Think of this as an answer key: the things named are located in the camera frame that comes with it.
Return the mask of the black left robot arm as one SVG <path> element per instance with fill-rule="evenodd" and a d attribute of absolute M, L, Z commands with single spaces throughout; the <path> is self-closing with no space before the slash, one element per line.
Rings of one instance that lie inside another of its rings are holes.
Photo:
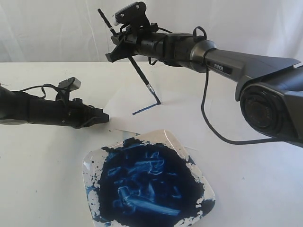
<path fill-rule="evenodd" d="M 40 124 L 86 128 L 109 122 L 103 109 L 83 103 L 82 99 L 45 100 L 25 92 L 0 88 L 0 123 L 6 125 Z"/>

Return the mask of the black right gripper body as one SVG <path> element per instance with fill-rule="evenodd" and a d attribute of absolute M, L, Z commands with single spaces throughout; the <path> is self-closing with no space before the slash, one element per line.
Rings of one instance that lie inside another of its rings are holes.
<path fill-rule="evenodd" d="M 118 44 L 118 59 L 126 59 L 136 55 L 164 59 L 165 58 L 165 41 L 168 34 L 150 32 L 140 29 L 134 33 L 127 29 L 120 35 Z"/>

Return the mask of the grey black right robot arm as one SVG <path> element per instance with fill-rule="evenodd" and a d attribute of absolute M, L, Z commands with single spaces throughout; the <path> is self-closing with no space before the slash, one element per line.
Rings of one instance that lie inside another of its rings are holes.
<path fill-rule="evenodd" d="M 111 39 L 115 48 L 106 54 L 109 62 L 141 55 L 150 65 L 160 61 L 206 75 L 213 71 L 234 81 L 244 119 L 266 136 L 251 144 L 303 145 L 303 67 L 298 60 L 220 50 L 206 33 L 127 29 Z"/>

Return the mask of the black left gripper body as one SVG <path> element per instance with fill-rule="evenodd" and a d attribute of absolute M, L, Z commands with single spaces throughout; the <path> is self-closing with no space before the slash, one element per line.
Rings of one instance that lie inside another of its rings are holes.
<path fill-rule="evenodd" d="M 95 119 L 94 108 L 85 105 L 80 98 L 64 102 L 45 100 L 37 96 L 28 97 L 28 120 L 32 124 L 79 129 L 88 127 L 93 119 Z"/>

